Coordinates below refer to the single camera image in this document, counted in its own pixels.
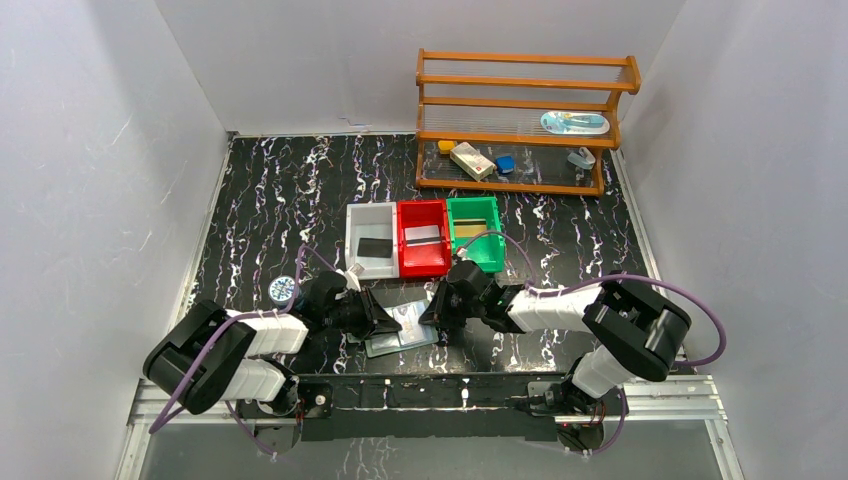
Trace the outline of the light blue card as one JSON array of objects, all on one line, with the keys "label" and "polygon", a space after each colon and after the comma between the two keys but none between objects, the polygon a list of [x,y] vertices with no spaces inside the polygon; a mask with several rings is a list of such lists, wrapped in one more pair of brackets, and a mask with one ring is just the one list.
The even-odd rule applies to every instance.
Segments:
[{"label": "light blue card", "polygon": [[419,322],[428,305],[429,303],[426,300],[419,300],[390,309],[390,315],[402,327],[397,333],[399,348],[417,348],[438,342],[439,336],[436,328]]}]

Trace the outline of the grey-green card holder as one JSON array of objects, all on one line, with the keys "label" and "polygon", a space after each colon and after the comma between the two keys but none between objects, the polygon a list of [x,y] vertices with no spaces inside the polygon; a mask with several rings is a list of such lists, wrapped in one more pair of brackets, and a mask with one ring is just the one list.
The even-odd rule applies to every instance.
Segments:
[{"label": "grey-green card holder", "polygon": [[376,335],[364,341],[348,336],[348,341],[354,344],[363,343],[368,358],[375,358],[392,353],[402,352],[410,349],[401,349],[398,347],[397,333]]}]

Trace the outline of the black card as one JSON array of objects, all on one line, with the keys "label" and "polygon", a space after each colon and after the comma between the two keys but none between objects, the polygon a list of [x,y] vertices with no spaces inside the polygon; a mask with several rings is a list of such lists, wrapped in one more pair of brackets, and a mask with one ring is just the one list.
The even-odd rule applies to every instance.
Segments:
[{"label": "black card", "polygon": [[387,258],[393,256],[394,244],[391,239],[362,237],[357,244],[356,255],[367,258]]}]

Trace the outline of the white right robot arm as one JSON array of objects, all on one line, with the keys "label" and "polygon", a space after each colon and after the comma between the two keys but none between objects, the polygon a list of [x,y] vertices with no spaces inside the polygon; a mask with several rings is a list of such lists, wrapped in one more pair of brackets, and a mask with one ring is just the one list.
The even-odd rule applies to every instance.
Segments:
[{"label": "white right robot arm", "polygon": [[422,325],[461,329],[477,318],[500,333],[585,331],[599,346],[565,380],[543,393],[550,406],[590,413],[632,378],[661,382],[675,362],[691,317],[652,288],[649,278],[613,273],[574,290],[501,285],[471,260],[456,263],[419,317]]}]

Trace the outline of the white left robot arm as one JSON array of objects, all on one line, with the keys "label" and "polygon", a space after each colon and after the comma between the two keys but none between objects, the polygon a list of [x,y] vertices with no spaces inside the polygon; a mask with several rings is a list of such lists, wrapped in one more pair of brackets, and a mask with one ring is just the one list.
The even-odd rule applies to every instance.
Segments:
[{"label": "white left robot arm", "polygon": [[194,415],[219,402],[254,400],[286,416],[298,404],[297,382],[268,358],[296,354],[310,334],[328,329],[364,340],[402,326],[352,274],[324,271],[294,290],[285,311],[233,315],[212,300],[194,304],[142,372],[172,406]]}]

